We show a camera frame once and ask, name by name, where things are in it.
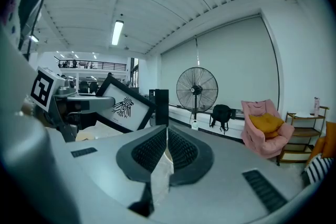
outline ceiling light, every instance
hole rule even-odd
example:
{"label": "ceiling light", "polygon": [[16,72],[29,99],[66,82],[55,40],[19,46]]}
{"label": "ceiling light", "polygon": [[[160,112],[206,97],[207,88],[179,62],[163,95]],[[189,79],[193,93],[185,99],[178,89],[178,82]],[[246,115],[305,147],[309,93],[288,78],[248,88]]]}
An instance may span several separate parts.
{"label": "ceiling light", "polygon": [[124,25],[124,22],[117,20],[114,25],[114,30],[113,30],[113,37],[112,37],[112,45],[118,45],[120,34],[122,27]]}
{"label": "ceiling light", "polygon": [[34,35],[29,36],[29,37],[30,37],[30,39],[31,39],[33,42],[38,42],[38,38],[35,37]]}

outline cable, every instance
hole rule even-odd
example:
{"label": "cable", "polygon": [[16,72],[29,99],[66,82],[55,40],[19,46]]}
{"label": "cable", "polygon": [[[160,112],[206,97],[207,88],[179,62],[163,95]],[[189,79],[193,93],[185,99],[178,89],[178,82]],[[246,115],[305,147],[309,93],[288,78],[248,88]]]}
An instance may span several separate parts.
{"label": "cable", "polygon": [[31,47],[31,43],[32,43],[32,36],[34,34],[34,30],[35,30],[35,26],[37,24],[37,19],[38,19],[38,16],[41,12],[41,9],[43,7],[43,3],[44,3],[44,0],[41,0],[41,3],[40,3],[40,6],[38,8],[38,11],[37,11],[37,14],[36,14],[36,17],[35,17],[35,20],[34,20],[34,23],[33,23],[33,26],[31,27],[31,32],[30,32],[30,37],[29,37],[29,43],[28,43],[28,49],[27,49],[27,54],[26,54],[26,59],[27,61],[29,61],[29,56],[30,56],[30,47]]}
{"label": "cable", "polygon": [[193,114],[193,111],[191,111],[191,113],[190,113],[189,125],[191,125],[190,121],[191,121],[192,114]]}
{"label": "cable", "polygon": [[201,104],[201,99],[202,99],[202,93],[201,93],[201,97],[199,98],[199,102],[198,102],[198,108],[200,107],[200,104]]}

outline railing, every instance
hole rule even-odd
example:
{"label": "railing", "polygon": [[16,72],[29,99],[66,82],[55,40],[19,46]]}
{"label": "railing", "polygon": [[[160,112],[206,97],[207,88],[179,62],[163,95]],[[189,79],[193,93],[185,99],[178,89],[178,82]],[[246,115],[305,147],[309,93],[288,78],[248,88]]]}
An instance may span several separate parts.
{"label": "railing", "polygon": [[79,69],[104,69],[115,71],[126,71],[126,65],[114,62],[97,62],[97,61],[77,61],[59,60],[55,57],[59,68],[79,68]]}

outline pink bottle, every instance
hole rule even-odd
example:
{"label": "pink bottle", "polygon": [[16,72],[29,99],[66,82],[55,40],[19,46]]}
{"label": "pink bottle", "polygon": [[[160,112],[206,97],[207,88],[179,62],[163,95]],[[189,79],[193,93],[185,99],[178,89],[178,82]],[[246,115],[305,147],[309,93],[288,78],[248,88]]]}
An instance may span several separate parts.
{"label": "pink bottle", "polygon": [[314,116],[318,117],[319,116],[319,111],[320,111],[320,98],[315,97],[315,103],[314,103]]}

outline fan guard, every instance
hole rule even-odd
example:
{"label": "fan guard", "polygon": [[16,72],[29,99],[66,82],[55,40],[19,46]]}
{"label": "fan guard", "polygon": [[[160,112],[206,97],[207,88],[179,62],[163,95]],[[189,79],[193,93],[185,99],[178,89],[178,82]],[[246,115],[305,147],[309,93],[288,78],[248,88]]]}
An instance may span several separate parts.
{"label": "fan guard", "polygon": [[204,112],[216,102],[218,84],[208,70],[193,67],[180,75],[176,85],[176,94],[185,109],[194,113]]}

